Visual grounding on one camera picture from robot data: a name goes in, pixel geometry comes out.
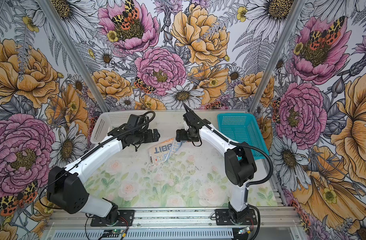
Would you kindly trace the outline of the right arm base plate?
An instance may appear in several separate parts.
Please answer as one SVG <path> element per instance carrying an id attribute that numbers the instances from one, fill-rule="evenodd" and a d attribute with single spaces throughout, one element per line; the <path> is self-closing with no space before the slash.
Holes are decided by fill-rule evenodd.
<path id="1" fill-rule="evenodd" d="M 218 226 L 252 226 L 257 225 L 257 213 L 252 208 L 246 208 L 241 212 L 232 209 L 215 209 L 215 221 Z"/>

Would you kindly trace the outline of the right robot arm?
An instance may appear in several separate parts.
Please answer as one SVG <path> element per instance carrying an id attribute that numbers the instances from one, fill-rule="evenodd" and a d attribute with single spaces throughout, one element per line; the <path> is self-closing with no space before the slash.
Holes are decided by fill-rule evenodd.
<path id="1" fill-rule="evenodd" d="M 248 213 L 247 184 L 257 171 L 256 163 L 248 144 L 243 146 L 219 132 L 208 120 L 200 118 L 186 104 L 183 115 L 184 128 L 177 130 L 177 142 L 202 143 L 206 141 L 224 155 L 224 168 L 233 184 L 228 203 L 228 215 L 235 224 L 244 221 Z"/>

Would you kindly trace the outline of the pink and cream towel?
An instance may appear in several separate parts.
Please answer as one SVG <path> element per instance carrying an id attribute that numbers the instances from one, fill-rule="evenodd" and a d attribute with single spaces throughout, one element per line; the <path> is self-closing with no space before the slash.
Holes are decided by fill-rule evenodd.
<path id="1" fill-rule="evenodd" d="M 169 160 L 181 147 L 182 143 L 171 138 L 148 149 L 151 165 L 157 166 Z"/>

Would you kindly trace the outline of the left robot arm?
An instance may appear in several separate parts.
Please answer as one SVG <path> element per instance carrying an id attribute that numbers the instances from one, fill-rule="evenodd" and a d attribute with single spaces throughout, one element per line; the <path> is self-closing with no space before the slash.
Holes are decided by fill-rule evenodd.
<path id="1" fill-rule="evenodd" d="M 153 111 L 130 115 L 125 124 L 109 131 L 102 142 L 80 158 L 50 170 L 47 200 L 69 214 L 91 214 L 104 224 L 114 225 L 119 220 L 118 206 L 90 195 L 84 184 L 101 165 L 126 147 L 138 149 L 142 144 L 158 142 L 158 130 L 149 128 L 155 116 Z"/>

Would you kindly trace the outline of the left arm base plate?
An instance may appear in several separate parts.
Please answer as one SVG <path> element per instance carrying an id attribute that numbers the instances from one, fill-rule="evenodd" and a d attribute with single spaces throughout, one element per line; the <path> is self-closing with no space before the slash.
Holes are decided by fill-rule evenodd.
<path id="1" fill-rule="evenodd" d="M 131 227 L 134 217 L 134 210 L 116 210 L 105 218 L 94 215 L 91 227 Z"/>

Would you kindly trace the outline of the teal plastic basket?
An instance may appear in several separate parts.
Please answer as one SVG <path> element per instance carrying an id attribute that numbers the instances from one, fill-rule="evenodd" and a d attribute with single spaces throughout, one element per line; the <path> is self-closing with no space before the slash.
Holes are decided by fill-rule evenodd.
<path id="1" fill-rule="evenodd" d="M 268 149 L 252 114 L 227 113 L 217 115 L 218 129 L 228 138 L 257 147 L 268 155 Z"/>

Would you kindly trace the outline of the white plastic basket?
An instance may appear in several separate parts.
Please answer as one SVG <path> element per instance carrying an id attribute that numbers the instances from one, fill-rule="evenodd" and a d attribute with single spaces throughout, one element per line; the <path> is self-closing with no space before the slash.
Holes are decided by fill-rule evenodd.
<path id="1" fill-rule="evenodd" d="M 131 110 L 106 112 L 99 116 L 91 133 L 91 143 L 98 144 L 108 135 L 108 132 L 115 127 L 126 124 L 131 114 L 142 115 L 146 110 Z"/>

